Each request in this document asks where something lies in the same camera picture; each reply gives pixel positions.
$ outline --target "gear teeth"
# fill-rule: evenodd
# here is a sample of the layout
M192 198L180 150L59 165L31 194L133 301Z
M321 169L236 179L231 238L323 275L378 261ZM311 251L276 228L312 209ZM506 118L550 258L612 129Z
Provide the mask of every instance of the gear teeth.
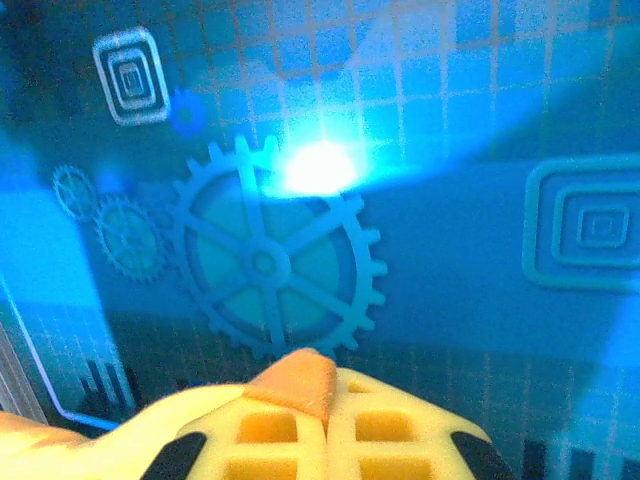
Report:
M363 230L363 236L368 245L374 245L380 241L380 231L374 229Z
M264 139L263 152L267 154L276 154L280 151L278 139L274 135L269 135Z
M369 298L369 301L371 303L373 303L374 305L378 305L378 306L382 306L387 302L387 298L384 296L383 293L377 291L377 290L372 290L371 291L371 297Z
M363 315L362 317L360 317L360 320L358 320L358 326L361 329L367 330L369 332L376 328L375 322L371 320L369 317L367 317L366 315Z
M174 180L173 181L173 189L178 192L178 194L182 194L185 191L185 184L184 182L180 181L180 180Z
M242 135L238 135L235 138L235 150L236 153L249 153L251 150L249 149L249 144L247 143L247 139Z
M90 202L86 203L79 211L72 210L60 195L59 191L61 184L72 177L76 177L82 181L84 188L89 192L91 197ZM60 203L62 209L70 218L78 223L90 222L93 219L99 207L98 196L95 191L95 186L83 170L69 164L58 165L53 171L53 190L58 199L58 203Z
M381 262L380 260L371 261L371 275L374 277L384 277L387 273L389 273L389 269L385 262Z
M209 144L209 157L211 159L214 158L221 158L224 155L222 154L222 150L220 149L220 145L218 145L216 142L211 142Z
M342 344L347 347L349 350L353 351L353 350L357 350L358 349L358 342L356 341L355 338L353 338L353 336L349 335L348 337L346 337Z
M202 167L195 158L190 158L189 160L187 160L187 167L189 167L189 171L194 177L197 176L202 170Z
M347 209L353 214L359 213L364 208L364 200L362 197L352 197L345 202Z

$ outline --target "grid pattern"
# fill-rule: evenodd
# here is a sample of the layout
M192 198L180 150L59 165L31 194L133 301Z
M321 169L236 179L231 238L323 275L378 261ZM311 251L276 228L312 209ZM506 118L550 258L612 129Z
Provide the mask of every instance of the grid pattern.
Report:
M451 160L634 147L620 135L637 122L637 101L630 85L611 85L637 70L625 2L298 3L62 2L43 22L79 15L84 30L69 35L81 51L113 29L148 27L170 90L201 93L212 136L227 145L236 134L254 144L327 135L396 163L423 160L425 147ZM75 86L103 112L88 57L74 62L85 70Z
M121 385L126 385L126 377L121 368L117 347L109 341L111 335L101 312L80 308L55 306L19 306L22 319L43 362L55 393L63 408L78 411L85 391L81 379L91 379L87 360L96 362L104 380L108 399L118 402L118 397L104 365L112 364L116 368ZM20 327L10 312L4 312L3 325L20 336ZM22 352L31 357L28 347ZM128 388L123 389L125 400L131 406L133 399Z
M29 323L37 321L36 312L46 310L31 306L32 313L26 315L31 317ZM255 362L248 350L233 349L221 337L180 330L164 320L126 314L108 319L120 358L137 377L142 396L139 408L189 385L247 381L273 361ZM158 323L167 326L161 330ZM87 360L101 364L104 356L87 350L85 344L90 342L86 340L78 365L70 366L59 359L65 355L61 352L69 351L68 339L50 333L33 337L40 342L40 355L51 371L61 375L56 386L62 395L70 404L79 404L84 395L79 377L90 378ZM144 349L140 338L146 339ZM58 342L63 345L53 346ZM19 354L28 360L28 352ZM372 342L361 342L357 352L339 350L337 356L340 366L379 378L477 423L518 475L537 461L551 475L545 478L574 478L576 469L585 468L593 478L634 478L623 477L622 472L640 462L638 369ZM532 442L544 445L545 453L527 459L525 451Z
M633 0L43 2L41 22L68 40L57 60L73 61L69 91L64 101L59 92L27 92L0 112L38 122L106 115L90 45L144 25L170 91L198 93L208 139L227 146L236 134L253 145L267 134L285 144L326 135L392 164L416 164L425 152L508 161L633 151L638 18ZM184 381L247 380L268 364L172 319L112 312L112 344L101 340L102 313L25 310L65 406L82 401L87 360L119 355L143 403ZM366 344L340 352L339 362L480 424L518 474L529 471L530 442L546 446L538 461L554 478L572 478L574 468L623 478L635 468L628 462L640 461L638 371Z

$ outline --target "orange object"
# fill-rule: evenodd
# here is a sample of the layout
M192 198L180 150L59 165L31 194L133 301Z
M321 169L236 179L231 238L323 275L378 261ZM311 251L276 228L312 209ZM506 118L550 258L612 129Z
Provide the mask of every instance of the orange object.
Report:
M327 425L336 364L312 348L297 350L249 382L243 396L313 415Z

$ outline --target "wall mural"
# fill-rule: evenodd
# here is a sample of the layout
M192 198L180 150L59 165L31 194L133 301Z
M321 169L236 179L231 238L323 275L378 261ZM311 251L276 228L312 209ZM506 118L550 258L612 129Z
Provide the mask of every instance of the wall mural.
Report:
M301 346L327 355L356 349L356 330L374 328L369 307L385 302L374 279L387 273L370 252L379 231L358 219L363 199L270 197L282 165L275 137L260 151L243 137L226 154L212 143L209 156L205 165L188 160L190 178L173 182L177 201L166 205L165 229L141 206L145 199L98 197L74 166L56 169L53 188L71 218L94 223L120 273L150 283L170 263L211 331L256 358Z

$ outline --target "bright light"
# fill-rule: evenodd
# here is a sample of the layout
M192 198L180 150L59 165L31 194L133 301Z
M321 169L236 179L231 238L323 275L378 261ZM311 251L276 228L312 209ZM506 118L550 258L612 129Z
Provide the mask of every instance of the bright light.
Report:
M122 165L126 162L117 155L106 155L96 159L93 167L93 181L100 195L135 194L134 176Z
M282 188L295 195L337 195L358 180L343 148L321 142L301 148L287 161Z

